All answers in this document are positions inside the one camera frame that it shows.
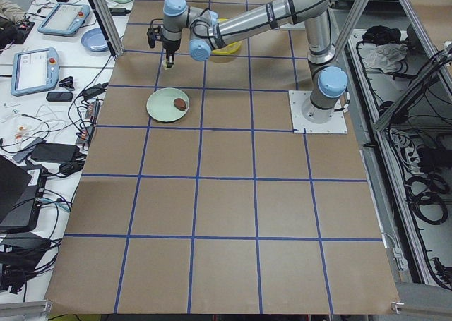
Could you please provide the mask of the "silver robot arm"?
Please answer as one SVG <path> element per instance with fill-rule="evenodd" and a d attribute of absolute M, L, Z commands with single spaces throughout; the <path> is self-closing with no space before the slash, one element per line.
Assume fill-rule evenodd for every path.
<path fill-rule="evenodd" d="M 180 48 L 182 30 L 190 31 L 189 52 L 192 59 L 206 61 L 216 49 L 285 24 L 303 23 L 307 34 L 311 75 L 330 63 L 338 53 L 331 39 L 328 8 L 332 0 L 273 0 L 233 18 L 220 22 L 208 8 L 189 6 L 186 0 L 164 0 L 160 39 L 166 53 L 165 65 L 174 65 Z"/>

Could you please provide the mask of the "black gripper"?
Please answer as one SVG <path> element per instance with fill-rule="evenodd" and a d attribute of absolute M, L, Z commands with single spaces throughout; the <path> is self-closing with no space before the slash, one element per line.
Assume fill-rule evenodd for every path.
<path fill-rule="evenodd" d="M 165 38 L 162 40 L 162 45 L 166 53 L 165 61 L 169 68 L 174 66 L 174 55 L 179 50 L 180 44 L 181 40 L 169 40 Z"/>

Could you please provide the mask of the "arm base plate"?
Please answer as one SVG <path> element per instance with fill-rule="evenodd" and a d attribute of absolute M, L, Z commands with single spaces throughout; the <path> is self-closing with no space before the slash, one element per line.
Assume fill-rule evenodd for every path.
<path fill-rule="evenodd" d="M 292 130 L 294 133 L 347 134 L 347 125 L 341 103 L 337 99 L 332 109 L 318 109 L 311 103 L 311 91 L 288 92 Z"/>

